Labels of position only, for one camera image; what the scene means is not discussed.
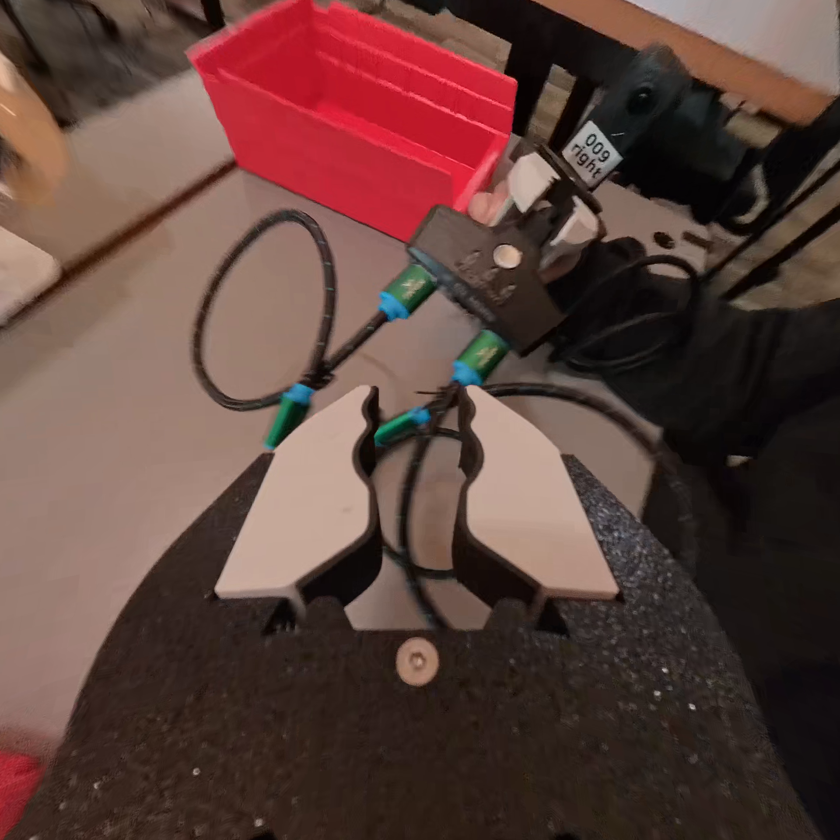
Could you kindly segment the black switch box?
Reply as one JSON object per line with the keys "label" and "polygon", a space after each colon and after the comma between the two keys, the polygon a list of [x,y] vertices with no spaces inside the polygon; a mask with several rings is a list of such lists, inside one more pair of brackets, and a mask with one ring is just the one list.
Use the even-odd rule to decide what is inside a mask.
{"label": "black switch box", "polygon": [[514,223],[488,227],[436,205],[406,251],[442,293],[519,356],[546,343],[562,323],[539,276],[540,248]]}

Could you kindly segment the red fabric item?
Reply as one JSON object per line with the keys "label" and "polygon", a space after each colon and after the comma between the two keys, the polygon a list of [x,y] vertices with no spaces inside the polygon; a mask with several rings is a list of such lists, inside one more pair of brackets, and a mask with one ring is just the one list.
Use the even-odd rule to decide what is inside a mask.
{"label": "red fabric item", "polygon": [[5,839],[20,821],[37,791],[44,765],[37,758],[19,752],[1,751],[1,838]]}

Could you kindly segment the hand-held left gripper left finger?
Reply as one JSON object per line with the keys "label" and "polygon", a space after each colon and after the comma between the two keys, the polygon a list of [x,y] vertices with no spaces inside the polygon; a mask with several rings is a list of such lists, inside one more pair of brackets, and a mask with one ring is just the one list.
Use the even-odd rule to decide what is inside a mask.
{"label": "hand-held left gripper left finger", "polygon": [[379,391],[360,385],[274,450],[214,587],[220,600],[321,597],[347,607],[376,580],[383,546],[372,480]]}

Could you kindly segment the tan rounded object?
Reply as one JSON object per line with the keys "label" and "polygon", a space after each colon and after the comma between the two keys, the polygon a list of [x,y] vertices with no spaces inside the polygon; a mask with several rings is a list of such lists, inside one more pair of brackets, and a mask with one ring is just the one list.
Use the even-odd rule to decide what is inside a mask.
{"label": "tan rounded object", "polygon": [[16,66],[1,55],[1,193],[16,203],[42,203],[67,174],[69,151],[47,106]]}

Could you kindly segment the white desk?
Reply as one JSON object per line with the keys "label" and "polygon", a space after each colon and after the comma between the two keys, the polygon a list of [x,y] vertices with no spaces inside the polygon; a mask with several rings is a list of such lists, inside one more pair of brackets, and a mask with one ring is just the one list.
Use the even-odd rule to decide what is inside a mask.
{"label": "white desk", "polygon": [[[15,233],[69,269],[230,162],[193,71],[71,133],[53,206]],[[337,260],[336,343],[370,317],[405,265],[401,242],[238,169],[202,185],[115,253],[2,331],[2,749],[49,755],[118,614],[151,566],[248,467],[273,412],[233,413],[196,383],[193,321],[217,264],[268,212],[315,218]],[[284,390],[308,362],[321,311],[319,258],[297,226],[269,232],[224,283],[206,364],[226,393]],[[346,363],[313,412],[358,385],[387,417],[445,383],[477,332],[436,295]],[[631,512],[652,467],[619,429],[578,406],[511,401]]]}

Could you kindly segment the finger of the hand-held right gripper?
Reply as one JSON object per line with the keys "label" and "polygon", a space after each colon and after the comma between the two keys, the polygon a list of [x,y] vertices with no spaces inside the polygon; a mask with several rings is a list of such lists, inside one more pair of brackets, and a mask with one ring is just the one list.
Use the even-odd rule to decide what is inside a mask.
{"label": "finger of the hand-held right gripper", "polygon": [[561,171],[539,152],[519,156],[513,163],[503,185],[506,197],[500,208],[500,224],[518,221],[531,211],[560,207],[552,189],[560,184]]}
{"label": "finger of the hand-held right gripper", "polygon": [[581,199],[572,199],[570,209],[541,246],[541,267],[573,267],[583,253],[603,236],[599,213]]}

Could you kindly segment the wooden table with black legs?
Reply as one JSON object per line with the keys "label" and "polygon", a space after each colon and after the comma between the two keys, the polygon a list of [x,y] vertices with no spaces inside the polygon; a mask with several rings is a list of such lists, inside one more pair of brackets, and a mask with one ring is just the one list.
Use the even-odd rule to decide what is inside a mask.
{"label": "wooden table with black legs", "polygon": [[[631,2],[497,2],[484,26],[510,44],[506,73],[518,83],[513,131],[524,134],[552,66],[574,79],[570,96],[549,137],[562,153],[581,121],[617,81],[636,55],[651,45],[670,47],[687,68],[692,85],[714,90],[733,114],[727,129],[753,147],[760,162],[753,169],[759,202],[739,224],[718,224],[743,238],[735,255],[755,244],[772,226],[790,216],[831,177],[838,163],[815,183],[806,179],[838,146],[838,96],[830,98],[814,83],[795,80],[720,36],[701,35],[688,24],[669,20]],[[612,173],[621,186],[646,198],[657,185],[657,127]]]}

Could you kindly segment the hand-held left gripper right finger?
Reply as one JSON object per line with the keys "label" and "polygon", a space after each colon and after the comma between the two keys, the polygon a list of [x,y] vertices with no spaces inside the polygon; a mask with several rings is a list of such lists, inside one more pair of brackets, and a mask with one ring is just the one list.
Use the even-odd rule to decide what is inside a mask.
{"label": "hand-held left gripper right finger", "polygon": [[458,496],[451,549],[458,583],[489,608],[621,596],[560,450],[476,385],[458,392]]}

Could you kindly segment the person's right hand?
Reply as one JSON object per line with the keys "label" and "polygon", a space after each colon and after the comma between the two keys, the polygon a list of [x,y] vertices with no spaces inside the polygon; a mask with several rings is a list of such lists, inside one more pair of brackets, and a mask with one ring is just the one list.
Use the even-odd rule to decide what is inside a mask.
{"label": "person's right hand", "polygon": [[475,194],[469,201],[467,214],[479,224],[495,227],[508,212],[510,191],[508,182],[500,181],[489,192]]}

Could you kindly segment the dark bulky object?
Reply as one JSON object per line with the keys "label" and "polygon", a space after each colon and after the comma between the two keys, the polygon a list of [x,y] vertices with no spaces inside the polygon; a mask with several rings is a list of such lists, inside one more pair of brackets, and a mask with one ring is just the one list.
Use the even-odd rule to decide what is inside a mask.
{"label": "dark bulky object", "polygon": [[657,129],[652,196],[688,206],[701,224],[739,224],[751,214],[759,202],[753,169],[760,154],[728,131],[732,114],[714,90],[691,86]]}

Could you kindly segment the red plastic bin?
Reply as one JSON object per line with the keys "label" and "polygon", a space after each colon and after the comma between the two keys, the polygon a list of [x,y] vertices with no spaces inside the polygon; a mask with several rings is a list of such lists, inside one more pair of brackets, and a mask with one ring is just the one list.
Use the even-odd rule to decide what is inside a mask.
{"label": "red plastic bin", "polygon": [[338,2],[273,3],[187,55],[240,169],[403,242],[466,211],[511,135],[513,78]]}

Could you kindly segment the person's right forearm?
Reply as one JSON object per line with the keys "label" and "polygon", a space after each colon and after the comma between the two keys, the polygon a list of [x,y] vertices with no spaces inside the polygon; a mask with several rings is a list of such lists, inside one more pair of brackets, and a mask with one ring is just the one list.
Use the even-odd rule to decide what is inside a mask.
{"label": "person's right forearm", "polygon": [[663,429],[684,459],[756,456],[783,423],[838,401],[838,300],[744,310],[597,242],[547,282],[566,358]]}

